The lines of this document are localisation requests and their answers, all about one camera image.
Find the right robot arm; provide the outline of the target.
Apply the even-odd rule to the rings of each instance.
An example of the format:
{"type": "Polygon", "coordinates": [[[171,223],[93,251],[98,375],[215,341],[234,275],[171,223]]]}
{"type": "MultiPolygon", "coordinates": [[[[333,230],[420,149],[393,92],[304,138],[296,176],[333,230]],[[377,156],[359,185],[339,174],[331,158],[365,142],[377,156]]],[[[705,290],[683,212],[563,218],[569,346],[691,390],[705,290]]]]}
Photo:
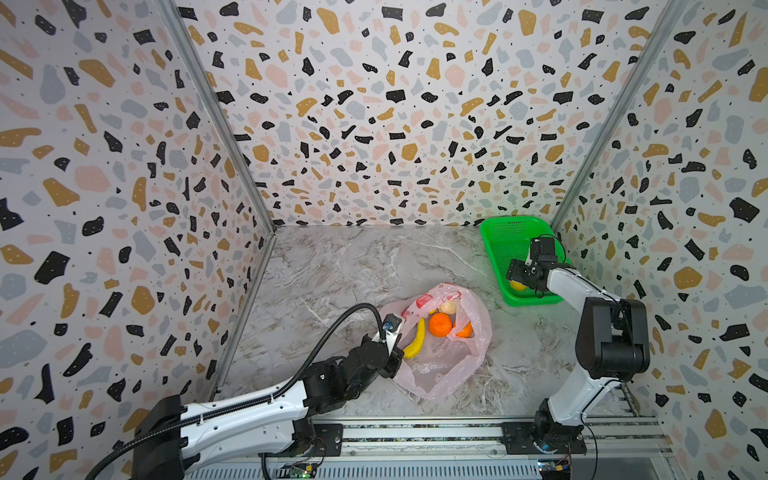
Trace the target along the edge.
{"type": "Polygon", "coordinates": [[[536,293],[553,293],[581,315],[577,365],[562,387],[542,401],[534,420],[505,422],[502,443],[511,455],[584,453],[585,420],[610,391],[650,365],[645,305],[609,293],[556,253],[556,238],[530,241],[525,260],[510,261],[506,277],[536,293]]]}

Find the green plastic basket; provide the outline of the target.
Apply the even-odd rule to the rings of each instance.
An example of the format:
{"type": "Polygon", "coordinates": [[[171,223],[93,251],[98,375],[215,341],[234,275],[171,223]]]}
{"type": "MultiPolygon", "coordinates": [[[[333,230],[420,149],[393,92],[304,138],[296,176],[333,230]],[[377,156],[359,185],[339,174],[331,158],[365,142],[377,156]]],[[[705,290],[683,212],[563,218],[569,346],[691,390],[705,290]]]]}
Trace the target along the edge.
{"type": "Polygon", "coordinates": [[[540,235],[554,235],[547,222],[530,216],[490,218],[480,224],[480,233],[501,295],[508,305],[532,307],[555,304],[564,300],[580,311],[583,309],[585,299],[594,293],[595,289],[583,275],[568,263],[567,254],[560,240],[557,254],[560,257],[566,256],[567,265],[550,271],[547,281],[547,287],[550,290],[548,294],[544,297],[535,297],[532,290],[514,291],[510,288],[509,281],[506,279],[510,261],[526,259],[531,239],[540,235]]]}

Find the yellow banana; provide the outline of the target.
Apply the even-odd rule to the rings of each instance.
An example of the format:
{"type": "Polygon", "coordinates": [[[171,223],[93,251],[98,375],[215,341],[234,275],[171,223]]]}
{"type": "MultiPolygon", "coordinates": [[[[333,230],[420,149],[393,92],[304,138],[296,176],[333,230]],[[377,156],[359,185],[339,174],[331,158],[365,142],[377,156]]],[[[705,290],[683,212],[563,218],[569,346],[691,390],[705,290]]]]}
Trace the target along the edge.
{"type": "Polygon", "coordinates": [[[404,358],[413,359],[417,357],[424,345],[426,338],[427,324],[424,318],[421,318],[416,326],[416,335],[413,341],[404,349],[404,358]]]}

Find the peach yellow red fruit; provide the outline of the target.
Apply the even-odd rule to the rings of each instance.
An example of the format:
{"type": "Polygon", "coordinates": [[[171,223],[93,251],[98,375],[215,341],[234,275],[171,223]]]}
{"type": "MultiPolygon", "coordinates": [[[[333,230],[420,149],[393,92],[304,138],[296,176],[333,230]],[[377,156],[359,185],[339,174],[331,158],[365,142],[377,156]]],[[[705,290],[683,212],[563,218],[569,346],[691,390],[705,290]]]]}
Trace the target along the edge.
{"type": "Polygon", "coordinates": [[[514,280],[510,280],[509,285],[510,285],[510,288],[514,291],[524,291],[527,289],[527,286],[514,280]]]}

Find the pink plastic bag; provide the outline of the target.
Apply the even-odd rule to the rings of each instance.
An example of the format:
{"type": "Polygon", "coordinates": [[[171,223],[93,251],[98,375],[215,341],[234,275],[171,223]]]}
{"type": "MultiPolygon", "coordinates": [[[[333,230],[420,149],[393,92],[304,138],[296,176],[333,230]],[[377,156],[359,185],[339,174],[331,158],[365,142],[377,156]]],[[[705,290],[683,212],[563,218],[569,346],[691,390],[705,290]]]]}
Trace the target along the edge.
{"type": "Polygon", "coordinates": [[[492,322],[488,309],[471,290],[452,284],[440,283],[427,292],[409,300],[392,302],[381,312],[395,314],[403,320],[402,337],[397,346],[404,349],[413,341],[416,326],[421,318],[426,320],[427,331],[420,354],[403,360],[394,382],[407,392],[428,401],[442,401],[460,387],[480,368],[492,339],[492,322]],[[455,300],[458,309],[449,315],[453,329],[444,338],[429,332],[429,319],[439,312],[440,305],[455,300]],[[459,338],[456,333],[471,323],[474,335],[459,338]]]}

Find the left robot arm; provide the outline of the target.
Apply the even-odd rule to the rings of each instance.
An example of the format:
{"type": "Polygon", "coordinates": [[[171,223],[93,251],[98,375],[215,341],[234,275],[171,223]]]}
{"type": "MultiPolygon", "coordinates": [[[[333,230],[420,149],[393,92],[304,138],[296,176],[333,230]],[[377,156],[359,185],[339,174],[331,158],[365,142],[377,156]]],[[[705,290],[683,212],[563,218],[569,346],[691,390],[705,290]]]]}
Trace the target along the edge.
{"type": "Polygon", "coordinates": [[[285,392],[279,386],[224,401],[160,400],[135,429],[134,479],[182,479],[191,471],[245,454],[298,455],[317,437],[312,418],[338,410],[402,362],[399,335],[363,337],[347,356],[311,364],[285,392]]]}

